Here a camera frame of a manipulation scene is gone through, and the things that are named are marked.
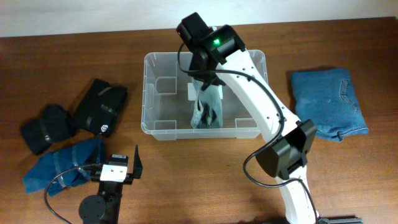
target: cloth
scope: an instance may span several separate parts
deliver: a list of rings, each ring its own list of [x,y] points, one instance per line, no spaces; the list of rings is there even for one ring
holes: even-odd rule
[[[75,166],[92,163],[105,163],[105,148],[102,139],[89,139],[57,152],[48,152],[23,178],[26,193],[46,188],[49,182],[61,172]],[[86,183],[90,174],[83,170],[73,170],[59,177],[49,188],[52,197],[65,187],[76,187]]]
[[[21,134],[33,154],[46,151],[53,142],[75,135],[70,115],[60,105],[48,105],[39,119],[33,119],[21,128]]]
[[[72,124],[94,135],[109,137],[127,97],[127,88],[96,79],[72,117]]]
[[[222,128],[223,109],[218,86],[210,85],[205,91],[201,89],[203,82],[192,78],[197,91],[197,99],[193,109],[191,126],[193,128]]]
[[[316,137],[340,142],[345,137],[369,132],[349,70],[295,72],[292,87],[297,116],[315,123]]]

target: black garment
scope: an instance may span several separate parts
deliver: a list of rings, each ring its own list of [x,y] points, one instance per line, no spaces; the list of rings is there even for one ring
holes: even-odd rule
[[[53,142],[75,135],[70,125],[70,115],[60,105],[48,105],[39,119],[29,121],[21,128],[22,137],[33,154],[47,150]]]
[[[72,125],[109,137],[127,97],[127,88],[96,79],[72,117]]]

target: brown tabletop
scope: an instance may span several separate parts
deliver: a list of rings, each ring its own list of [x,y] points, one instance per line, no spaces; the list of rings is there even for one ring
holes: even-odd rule
[[[357,215],[366,223],[398,217],[398,26],[395,18],[293,22],[234,27],[248,49],[266,55],[269,84],[290,109],[289,73],[342,67],[351,71],[369,134],[342,143],[316,139],[308,155],[308,183],[323,217]],[[120,223],[237,223],[284,216],[279,190],[250,182],[243,160],[264,142],[256,139],[157,141],[141,130],[144,57],[176,52],[173,29],[0,39],[0,222],[61,223],[42,191],[27,195],[23,176],[40,156],[21,138],[20,125],[44,105],[74,112],[94,78],[129,88],[117,130],[105,139],[108,154],[134,155],[144,172],[125,186]],[[80,131],[58,150],[92,138]],[[274,180],[256,162],[249,171]],[[50,204],[72,223],[78,206],[98,184],[67,189]]]

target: white background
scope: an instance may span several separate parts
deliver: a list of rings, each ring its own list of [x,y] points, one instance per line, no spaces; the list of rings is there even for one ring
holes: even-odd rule
[[[398,0],[0,0],[0,36],[398,16]]]

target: plastic container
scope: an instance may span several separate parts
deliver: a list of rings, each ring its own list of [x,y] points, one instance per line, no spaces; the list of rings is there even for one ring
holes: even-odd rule
[[[250,56],[266,82],[266,57],[260,50]],[[188,68],[190,52],[181,53],[181,64]],[[149,53],[144,59],[141,128],[157,140],[195,138],[252,139],[260,134],[256,122],[228,86],[222,86],[223,128],[193,129],[190,125],[195,101],[188,100],[192,78],[180,71],[177,53]]]

